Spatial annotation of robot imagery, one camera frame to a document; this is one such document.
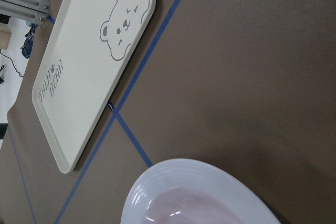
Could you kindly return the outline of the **cream bear print tray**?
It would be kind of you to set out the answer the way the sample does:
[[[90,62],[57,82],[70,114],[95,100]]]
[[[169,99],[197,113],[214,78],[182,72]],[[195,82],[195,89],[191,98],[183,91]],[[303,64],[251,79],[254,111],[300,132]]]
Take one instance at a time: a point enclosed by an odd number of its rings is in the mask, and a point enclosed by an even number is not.
[[[63,0],[32,102],[58,169],[71,172],[149,20],[156,0]]]

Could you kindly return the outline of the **white round plate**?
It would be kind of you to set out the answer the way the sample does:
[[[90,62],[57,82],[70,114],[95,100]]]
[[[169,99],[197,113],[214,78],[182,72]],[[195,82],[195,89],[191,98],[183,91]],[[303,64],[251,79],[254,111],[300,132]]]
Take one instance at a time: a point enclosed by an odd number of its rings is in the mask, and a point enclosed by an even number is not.
[[[227,172],[176,158],[147,169],[125,201],[121,223],[279,223],[248,187]]]

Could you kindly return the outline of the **aluminium frame profile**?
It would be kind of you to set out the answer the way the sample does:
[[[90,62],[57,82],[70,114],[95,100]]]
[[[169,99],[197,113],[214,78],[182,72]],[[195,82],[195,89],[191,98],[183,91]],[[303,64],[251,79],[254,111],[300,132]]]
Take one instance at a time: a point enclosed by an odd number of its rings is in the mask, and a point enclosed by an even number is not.
[[[1,0],[1,14],[41,25],[47,19],[50,0]]]

